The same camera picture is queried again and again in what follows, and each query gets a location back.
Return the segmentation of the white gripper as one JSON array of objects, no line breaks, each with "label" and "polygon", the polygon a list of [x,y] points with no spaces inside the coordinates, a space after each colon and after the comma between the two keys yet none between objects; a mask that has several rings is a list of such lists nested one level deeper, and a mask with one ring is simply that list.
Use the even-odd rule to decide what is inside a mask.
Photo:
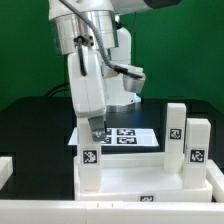
[{"label": "white gripper", "polygon": [[106,138],[106,126],[103,117],[106,113],[106,100],[97,53],[86,51],[84,63],[87,71],[86,76],[81,74],[78,54],[73,53],[68,56],[73,107],[77,117],[89,118],[92,139],[95,142],[100,142]]}]

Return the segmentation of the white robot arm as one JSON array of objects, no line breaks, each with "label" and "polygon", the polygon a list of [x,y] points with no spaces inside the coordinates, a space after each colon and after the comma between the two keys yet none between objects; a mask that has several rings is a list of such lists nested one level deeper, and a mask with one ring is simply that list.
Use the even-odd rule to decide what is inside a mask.
[{"label": "white robot arm", "polygon": [[182,0],[48,0],[59,53],[67,57],[73,107],[94,142],[106,138],[106,111],[134,103],[146,79],[130,62],[131,36],[116,18]]}]

